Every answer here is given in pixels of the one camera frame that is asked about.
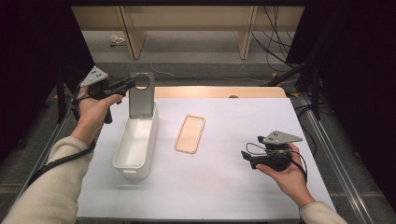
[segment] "white sleeve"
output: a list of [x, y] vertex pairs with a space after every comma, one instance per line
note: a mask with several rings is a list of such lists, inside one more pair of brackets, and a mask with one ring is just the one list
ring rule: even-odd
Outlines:
[[[74, 137], [58, 141], [49, 161], [87, 149]], [[92, 153], [48, 170], [13, 205], [3, 223], [75, 223], [82, 178], [88, 171]]]
[[326, 203], [314, 202], [300, 208], [300, 216], [306, 224], [341, 224], [346, 223]]

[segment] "hand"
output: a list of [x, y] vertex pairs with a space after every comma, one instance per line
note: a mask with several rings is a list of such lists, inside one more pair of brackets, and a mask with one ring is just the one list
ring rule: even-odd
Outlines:
[[[81, 88], [80, 92], [88, 92], [87, 88]], [[102, 127], [107, 109], [122, 99], [122, 95], [111, 95], [100, 101], [87, 98], [79, 102], [79, 120], [75, 130], [70, 134], [87, 145], [90, 145], [96, 133]]]
[[[289, 147], [292, 151], [300, 153], [300, 150], [294, 144], [289, 143]], [[300, 156], [297, 153], [291, 153], [291, 159], [301, 165]], [[271, 176], [279, 188], [291, 197], [300, 208], [315, 201], [306, 187], [303, 173], [293, 163], [282, 172], [277, 172], [263, 164], [258, 164], [256, 168]]]

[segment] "person's right hand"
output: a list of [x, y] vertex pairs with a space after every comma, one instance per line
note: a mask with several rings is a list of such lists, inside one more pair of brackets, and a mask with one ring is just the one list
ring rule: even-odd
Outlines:
[[[300, 150], [294, 144], [289, 143], [289, 147], [292, 151], [300, 153]], [[301, 165], [300, 156], [297, 153], [291, 153], [291, 159]], [[271, 176], [279, 188], [291, 197], [300, 208], [315, 201], [306, 187], [303, 173], [293, 163], [282, 172], [277, 172], [263, 164], [258, 164], [256, 168]]]

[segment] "person's left hand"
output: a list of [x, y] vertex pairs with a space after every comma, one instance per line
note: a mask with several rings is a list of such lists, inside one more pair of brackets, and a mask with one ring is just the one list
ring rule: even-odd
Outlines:
[[[81, 88], [80, 92], [85, 92], [87, 94], [88, 89]], [[70, 136], [90, 145], [96, 136], [96, 133], [102, 127], [107, 109], [116, 102], [119, 102], [121, 99], [122, 95], [115, 94], [99, 101], [92, 98], [81, 100], [78, 106], [78, 125]]]

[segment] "black stand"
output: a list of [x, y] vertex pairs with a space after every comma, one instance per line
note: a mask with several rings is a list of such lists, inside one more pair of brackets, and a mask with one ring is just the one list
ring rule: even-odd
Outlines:
[[334, 11], [334, 13], [330, 15], [327, 25], [321, 32], [307, 59], [303, 63], [300, 63], [298, 66], [291, 69], [289, 72], [276, 78], [268, 84], [268, 86], [274, 87], [277, 84], [280, 84], [282, 81], [299, 73], [300, 76], [298, 77], [296, 83], [297, 91], [306, 91], [309, 84], [312, 84], [312, 111], [318, 120], [320, 120], [318, 112], [320, 70], [323, 68], [325, 57], [329, 54], [332, 46], [335, 44], [346, 12], [347, 7], [343, 1]]

